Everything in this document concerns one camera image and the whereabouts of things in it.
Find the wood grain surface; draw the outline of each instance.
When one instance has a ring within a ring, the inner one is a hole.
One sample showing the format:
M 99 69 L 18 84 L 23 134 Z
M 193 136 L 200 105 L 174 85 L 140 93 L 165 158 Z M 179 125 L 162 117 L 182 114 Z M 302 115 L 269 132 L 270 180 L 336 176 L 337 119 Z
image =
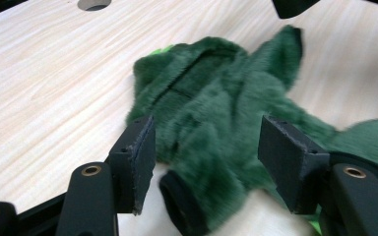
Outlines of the wood grain surface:
M 0 201 L 18 212 L 66 191 L 71 172 L 101 161 L 125 128 L 133 63 L 205 36 L 249 51 L 282 26 L 303 28 L 304 58 L 289 97 L 344 129 L 378 118 L 378 5 L 323 0 L 280 20 L 270 0 L 112 0 L 86 12 L 77 0 L 30 0 L 0 13 Z M 179 235 L 158 191 L 143 214 L 119 215 L 121 235 Z M 263 191 L 214 235 L 313 235 Z

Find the light wooden table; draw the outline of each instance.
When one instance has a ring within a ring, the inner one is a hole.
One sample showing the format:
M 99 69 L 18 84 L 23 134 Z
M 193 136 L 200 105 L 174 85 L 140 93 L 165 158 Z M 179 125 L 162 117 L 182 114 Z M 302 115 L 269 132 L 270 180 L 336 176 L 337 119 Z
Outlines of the light wooden table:
M 323 0 L 290 20 L 270 0 L 30 0 L 0 14 L 0 201 L 18 212 L 66 191 L 71 172 L 101 161 L 125 128 L 133 63 L 154 51 L 220 36 L 252 51 L 286 24 L 304 29 L 299 80 L 289 94 L 343 129 L 378 117 L 378 5 Z M 143 214 L 119 215 L 121 235 L 179 235 L 158 165 Z M 263 191 L 215 235 L 312 235 Z

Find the stuffed animal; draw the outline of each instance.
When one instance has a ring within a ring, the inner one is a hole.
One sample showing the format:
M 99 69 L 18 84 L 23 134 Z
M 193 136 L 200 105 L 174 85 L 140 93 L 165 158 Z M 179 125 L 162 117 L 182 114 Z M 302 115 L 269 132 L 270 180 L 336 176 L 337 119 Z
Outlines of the stuffed animal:
M 286 26 L 250 55 L 207 37 L 135 63 L 135 103 L 127 122 L 155 117 L 157 161 L 169 164 L 159 186 L 183 235 L 217 229 L 253 189 L 274 191 L 257 158 L 263 115 L 288 121 L 322 148 L 335 149 L 344 139 L 353 146 L 352 138 L 339 137 L 286 97 L 302 57 L 300 34 Z M 358 146 L 352 150 L 360 153 Z M 362 154 L 371 156 L 369 150 Z

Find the screw hole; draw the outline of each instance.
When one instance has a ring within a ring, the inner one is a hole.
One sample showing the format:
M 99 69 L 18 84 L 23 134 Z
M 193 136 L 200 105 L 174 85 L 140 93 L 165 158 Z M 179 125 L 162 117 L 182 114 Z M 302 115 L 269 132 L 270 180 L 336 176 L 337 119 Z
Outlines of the screw hole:
M 87 12 L 99 11 L 111 3 L 111 0 L 79 0 L 78 7 L 79 9 Z
M 366 174 L 363 171 L 356 168 L 346 167 L 344 169 L 344 173 L 358 179 L 366 178 Z
M 91 165 L 82 170 L 82 175 L 93 176 L 99 173 L 101 169 L 98 165 Z

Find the green fur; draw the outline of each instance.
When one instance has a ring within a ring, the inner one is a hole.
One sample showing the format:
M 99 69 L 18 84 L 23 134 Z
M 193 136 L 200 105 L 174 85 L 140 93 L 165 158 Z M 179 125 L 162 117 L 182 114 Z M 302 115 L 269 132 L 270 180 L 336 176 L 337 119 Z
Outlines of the green fur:
M 339 146 L 347 139 L 353 147 L 352 138 L 286 97 L 301 56 L 300 30 L 288 26 L 251 55 L 207 37 L 135 63 L 135 104 L 127 121 L 154 115 L 157 160 L 189 186 L 210 230 L 240 209 L 250 190 L 274 191 L 257 159 L 263 115 L 285 119 L 321 147 L 349 150 Z

